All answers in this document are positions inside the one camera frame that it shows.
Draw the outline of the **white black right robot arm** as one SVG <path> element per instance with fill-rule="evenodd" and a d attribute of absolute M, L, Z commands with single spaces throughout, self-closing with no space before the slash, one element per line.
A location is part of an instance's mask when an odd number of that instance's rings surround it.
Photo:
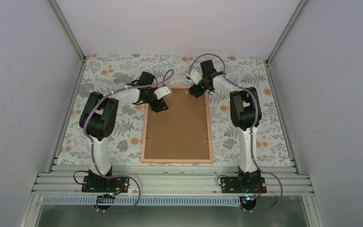
<path fill-rule="evenodd" d="M 195 98 L 210 91 L 229 95 L 230 118 L 237 128 L 240 143 L 237 186 L 240 191 L 249 192 L 255 185 L 260 184 L 261 178 L 261 171 L 255 160 L 256 135 L 261 119 L 256 89 L 238 85 L 223 71 L 217 71 L 211 60 L 203 61 L 200 66 L 201 73 L 192 66 L 189 68 L 187 79 L 194 82 L 189 88 L 189 93 Z"/>

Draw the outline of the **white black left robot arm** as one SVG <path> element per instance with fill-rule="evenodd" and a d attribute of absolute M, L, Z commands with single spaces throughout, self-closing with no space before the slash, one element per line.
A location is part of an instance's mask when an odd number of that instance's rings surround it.
<path fill-rule="evenodd" d="M 106 95 L 90 93 L 79 126 L 91 144 L 92 165 L 87 178 L 98 190 L 105 192 L 112 187 L 108 138 L 116 125 L 118 109 L 130 104 L 148 104 L 155 113 L 168 110 L 164 101 L 172 93 L 165 84 L 168 79 L 165 75 L 163 81 L 158 82 L 154 75 L 144 71 L 138 79 Z"/>

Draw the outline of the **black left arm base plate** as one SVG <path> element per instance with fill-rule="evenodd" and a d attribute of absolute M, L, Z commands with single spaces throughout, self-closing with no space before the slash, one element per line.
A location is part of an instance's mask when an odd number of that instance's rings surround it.
<path fill-rule="evenodd" d="M 128 192 L 130 179 L 127 177 L 117 177 L 112 179 L 93 179 L 89 176 L 84 177 L 82 192 L 96 193 L 126 193 Z"/>

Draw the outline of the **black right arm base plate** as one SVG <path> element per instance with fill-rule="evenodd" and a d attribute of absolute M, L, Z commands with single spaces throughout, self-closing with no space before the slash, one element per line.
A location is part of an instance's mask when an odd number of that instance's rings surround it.
<path fill-rule="evenodd" d="M 252 183 L 247 182 L 246 184 L 240 183 L 237 177 L 220 176 L 219 180 L 222 193 L 267 193 L 267 184 L 264 177 L 261 177 L 259 180 L 254 180 Z"/>

